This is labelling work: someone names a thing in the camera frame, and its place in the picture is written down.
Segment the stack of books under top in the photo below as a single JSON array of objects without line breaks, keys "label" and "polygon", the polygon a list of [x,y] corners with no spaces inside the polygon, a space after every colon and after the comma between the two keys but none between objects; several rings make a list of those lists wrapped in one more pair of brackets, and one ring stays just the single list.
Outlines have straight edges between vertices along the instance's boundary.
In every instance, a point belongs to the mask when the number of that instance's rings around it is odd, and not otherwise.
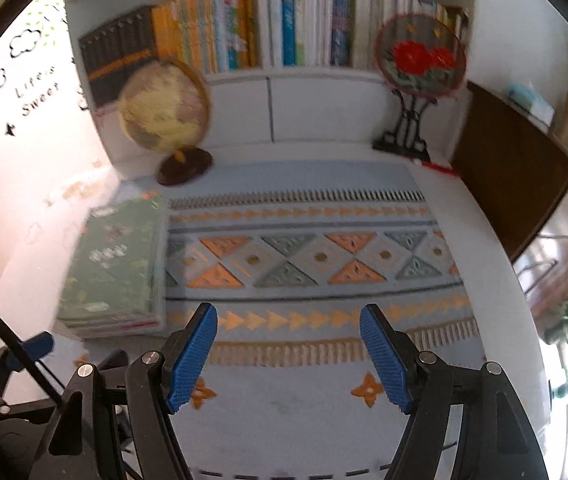
[{"label": "stack of books under top", "polygon": [[74,283],[60,296],[57,321],[80,339],[161,332],[165,328],[165,280]]}]

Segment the top green cover book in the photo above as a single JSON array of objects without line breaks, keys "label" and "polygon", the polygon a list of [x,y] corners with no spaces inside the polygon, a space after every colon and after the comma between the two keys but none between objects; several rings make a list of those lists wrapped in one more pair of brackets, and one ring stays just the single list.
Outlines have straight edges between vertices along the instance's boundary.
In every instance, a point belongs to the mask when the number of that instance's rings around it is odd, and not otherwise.
[{"label": "top green cover book", "polygon": [[160,326],[167,248],[165,200],[157,193],[90,211],[66,275],[57,318],[68,326]]}]

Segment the patterned grey orange table mat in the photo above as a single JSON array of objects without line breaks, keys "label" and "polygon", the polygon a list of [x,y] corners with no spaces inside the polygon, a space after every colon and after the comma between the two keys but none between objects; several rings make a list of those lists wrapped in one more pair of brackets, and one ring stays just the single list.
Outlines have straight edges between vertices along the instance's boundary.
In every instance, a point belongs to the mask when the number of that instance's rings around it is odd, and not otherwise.
[{"label": "patterned grey orange table mat", "polygon": [[218,333],[171,424],[197,479],[380,479],[407,418],[360,336],[377,304],[418,349],[494,360],[536,432],[538,337],[504,250],[458,177],[401,162],[265,162],[164,191],[100,174],[62,203],[65,278],[90,211],[165,200],[166,330],[210,302]]}]

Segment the black ornate fan stand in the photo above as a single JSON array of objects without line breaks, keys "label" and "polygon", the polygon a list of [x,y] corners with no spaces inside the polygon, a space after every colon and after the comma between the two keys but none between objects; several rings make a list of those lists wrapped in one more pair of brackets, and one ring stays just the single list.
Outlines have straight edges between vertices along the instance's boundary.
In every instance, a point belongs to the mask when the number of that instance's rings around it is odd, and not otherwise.
[{"label": "black ornate fan stand", "polygon": [[385,130],[373,141],[372,148],[418,162],[431,162],[427,141],[421,136],[421,118],[429,106],[438,105],[438,100],[413,96],[399,89],[391,93],[400,101],[400,115],[392,129]]}]

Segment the dark brown wooden cabinet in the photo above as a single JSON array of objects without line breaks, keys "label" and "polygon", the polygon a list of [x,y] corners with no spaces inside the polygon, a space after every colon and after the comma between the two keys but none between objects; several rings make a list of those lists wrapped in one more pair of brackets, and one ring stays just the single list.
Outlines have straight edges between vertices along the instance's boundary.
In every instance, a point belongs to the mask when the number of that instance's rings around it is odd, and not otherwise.
[{"label": "dark brown wooden cabinet", "polygon": [[568,155],[497,94],[472,81],[467,90],[452,166],[514,261],[564,197]]}]

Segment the vintage desk globe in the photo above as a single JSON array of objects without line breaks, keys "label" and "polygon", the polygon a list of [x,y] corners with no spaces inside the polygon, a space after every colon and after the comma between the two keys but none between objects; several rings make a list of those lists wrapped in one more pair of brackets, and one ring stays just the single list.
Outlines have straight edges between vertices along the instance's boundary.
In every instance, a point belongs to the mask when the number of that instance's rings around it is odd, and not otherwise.
[{"label": "vintage desk globe", "polygon": [[135,70],[118,98],[124,134],[165,158],[156,171],[162,186],[177,186],[204,174],[212,155],[199,145],[211,124],[212,101],[203,75],[169,56]]}]

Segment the light blue tissue box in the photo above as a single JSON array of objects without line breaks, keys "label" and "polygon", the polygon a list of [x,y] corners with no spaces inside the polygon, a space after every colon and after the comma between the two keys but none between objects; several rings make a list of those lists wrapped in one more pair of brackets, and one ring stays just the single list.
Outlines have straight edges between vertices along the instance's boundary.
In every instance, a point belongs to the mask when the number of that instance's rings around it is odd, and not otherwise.
[{"label": "light blue tissue box", "polygon": [[507,97],[520,110],[547,127],[552,123],[555,115],[554,108],[534,89],[532,84],[513,82],[508,86]]}]

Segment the white bookshelf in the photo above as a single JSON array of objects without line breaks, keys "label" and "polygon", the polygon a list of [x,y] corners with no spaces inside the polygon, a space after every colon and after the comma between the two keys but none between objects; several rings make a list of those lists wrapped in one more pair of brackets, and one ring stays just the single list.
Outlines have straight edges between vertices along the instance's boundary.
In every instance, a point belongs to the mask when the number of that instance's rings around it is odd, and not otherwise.
[{"label": "white bookshelf", "polygon": [[[98,135],[110,161],[135,164],[148,152],[130,140],[117,116],[117,101],[94,105],[82,61],[79,39],[140,6],[169,0],[65,0],[72,51],[82,89]],[[432,0],[462,6],[474,0]],[[299,141],[372,142],[400,115],[400,101],[376,66],[356,70],[337,66],[275,67],[271,61],[269,0],[256,0],[260,66],[204,75],[212,96],[211,126],[206,148],[237,148]]]}]

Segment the round red flower embroidery fan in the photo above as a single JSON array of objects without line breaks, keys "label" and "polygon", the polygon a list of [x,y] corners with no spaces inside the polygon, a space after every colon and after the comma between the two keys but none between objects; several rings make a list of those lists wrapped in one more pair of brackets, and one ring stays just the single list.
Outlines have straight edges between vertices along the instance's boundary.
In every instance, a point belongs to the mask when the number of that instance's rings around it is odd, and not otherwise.
[{"label": "round red flower embroidery fan", "polygon": [[465,81],[466,50],[455,32],[424,13],[398,14],[378,29],[374,56],[380,74],[397,90],[438,99]]}]

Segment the black book set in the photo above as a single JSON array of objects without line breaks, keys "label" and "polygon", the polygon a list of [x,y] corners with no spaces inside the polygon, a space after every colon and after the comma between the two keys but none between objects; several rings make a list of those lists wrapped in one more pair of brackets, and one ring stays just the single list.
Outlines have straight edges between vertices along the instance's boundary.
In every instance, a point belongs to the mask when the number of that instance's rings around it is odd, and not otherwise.
[{"label": "black book set", "polygon": [[139,8],[79,39],[92,100],[97,108],[117,101],[128,79],[156,61],[153,8]]}]

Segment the orange yellow book row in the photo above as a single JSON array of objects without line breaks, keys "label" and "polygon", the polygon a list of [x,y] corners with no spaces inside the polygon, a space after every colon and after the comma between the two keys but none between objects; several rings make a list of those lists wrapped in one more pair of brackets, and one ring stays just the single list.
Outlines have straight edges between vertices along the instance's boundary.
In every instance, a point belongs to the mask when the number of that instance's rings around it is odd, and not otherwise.
[{"label": "orange yellow book row", "polygon": [[159,58],[204,75],[260,66],[256,0],[169,0],[151,8]]}]

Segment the white blue book row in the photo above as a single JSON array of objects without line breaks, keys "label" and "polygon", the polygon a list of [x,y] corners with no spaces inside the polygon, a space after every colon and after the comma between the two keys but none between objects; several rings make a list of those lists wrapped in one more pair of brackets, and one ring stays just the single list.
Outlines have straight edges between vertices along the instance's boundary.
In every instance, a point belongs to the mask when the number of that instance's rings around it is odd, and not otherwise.
[{"label": "white blue book row", "polygon": [[466,47],[470,12],[432,0],[269,0],[271,61],[275,67],[375,67],[384,24],[403,14],[430,15]]}]

